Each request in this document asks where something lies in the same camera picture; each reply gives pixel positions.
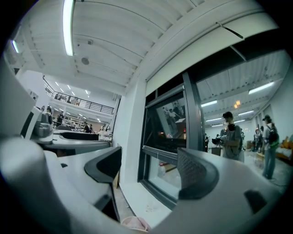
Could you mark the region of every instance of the pink object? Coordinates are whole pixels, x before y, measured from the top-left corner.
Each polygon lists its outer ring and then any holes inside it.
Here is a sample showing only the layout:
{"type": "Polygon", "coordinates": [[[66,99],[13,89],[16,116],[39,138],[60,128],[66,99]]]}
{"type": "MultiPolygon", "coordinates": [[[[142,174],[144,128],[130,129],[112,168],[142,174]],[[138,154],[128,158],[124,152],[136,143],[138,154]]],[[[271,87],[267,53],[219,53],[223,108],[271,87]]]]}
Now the pink object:
{"type": "Polygon", "coordinates": [[[122,220],[122,225],[139,231],[148,232],[151,230],[151,227],[147,224],[147,222],[140,217],[130,216],[122,220]]]}

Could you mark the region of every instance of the backpack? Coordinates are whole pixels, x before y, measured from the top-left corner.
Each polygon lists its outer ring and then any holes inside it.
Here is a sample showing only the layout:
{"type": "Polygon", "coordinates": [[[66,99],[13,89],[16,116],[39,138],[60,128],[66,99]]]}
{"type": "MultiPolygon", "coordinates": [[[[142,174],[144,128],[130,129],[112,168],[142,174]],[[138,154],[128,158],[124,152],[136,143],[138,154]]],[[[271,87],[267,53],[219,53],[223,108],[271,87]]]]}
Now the backpack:
{"type": "Polygon", "coordinates": [[[269,126],[267,126],[267,128],[270,130],[268,142],[269,142],[271,148],[275,149],[279,145],[279,134],[277,133],[276,128],[274,128],[274,127],[270,128],[269,126]]]}

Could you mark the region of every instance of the jeans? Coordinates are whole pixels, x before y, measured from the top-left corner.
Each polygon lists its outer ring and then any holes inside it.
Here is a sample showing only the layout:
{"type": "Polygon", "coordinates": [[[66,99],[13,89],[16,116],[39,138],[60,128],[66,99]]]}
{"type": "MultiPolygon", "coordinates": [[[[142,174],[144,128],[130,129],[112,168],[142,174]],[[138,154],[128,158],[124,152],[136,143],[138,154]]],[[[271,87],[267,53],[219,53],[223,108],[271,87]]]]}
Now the jeans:
{"type": "Polygon", "coordinates": [[[276,149],[266,149],[265,151],[265,168],[262,175],[267,178],[271,179],[275,169],[275,162],[276,161],[276,149]]]}

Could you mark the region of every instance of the man with cap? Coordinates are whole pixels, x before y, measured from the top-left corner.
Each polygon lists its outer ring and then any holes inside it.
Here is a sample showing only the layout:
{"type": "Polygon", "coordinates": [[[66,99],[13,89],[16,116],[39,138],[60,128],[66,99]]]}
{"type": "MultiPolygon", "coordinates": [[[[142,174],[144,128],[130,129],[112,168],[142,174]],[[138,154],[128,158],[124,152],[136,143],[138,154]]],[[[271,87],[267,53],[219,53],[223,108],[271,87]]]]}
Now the man with cap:
{"type": "Polygon", "coordinates": [[[242,148],[241,129],[233,123],[233,114],[226,112],[223,114],[228,127],[226,128],[226,138],[223,141],[224,158],[239,160],[239,154],[242,148]]]}
{"type": "Polygon", "coordinates": [[[271,147],[268,139],[271,130],[277,131],[277,129],[275,124],[272,123],[271,117],[269,115],[265,115],[262,121],[265,121],[266,123],[262,136],[265,144],[265,167],[262,175],[267,179],[271,179],[275,169],[276,149],[271,147]]]}

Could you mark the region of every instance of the window sill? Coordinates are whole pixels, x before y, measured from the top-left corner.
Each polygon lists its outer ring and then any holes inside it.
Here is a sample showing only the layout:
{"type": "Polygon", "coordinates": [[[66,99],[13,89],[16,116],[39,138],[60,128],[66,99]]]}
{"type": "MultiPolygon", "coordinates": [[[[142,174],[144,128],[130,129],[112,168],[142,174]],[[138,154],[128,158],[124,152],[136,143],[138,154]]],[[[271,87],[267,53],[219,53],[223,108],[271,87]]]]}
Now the window sill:
{"type": "Polygon", "coordinates": [[[130,208],[137,217],[144,218],[151,228],[162,222],[171,212],[159,202],[141,183],[120,184],[130,208]]]}

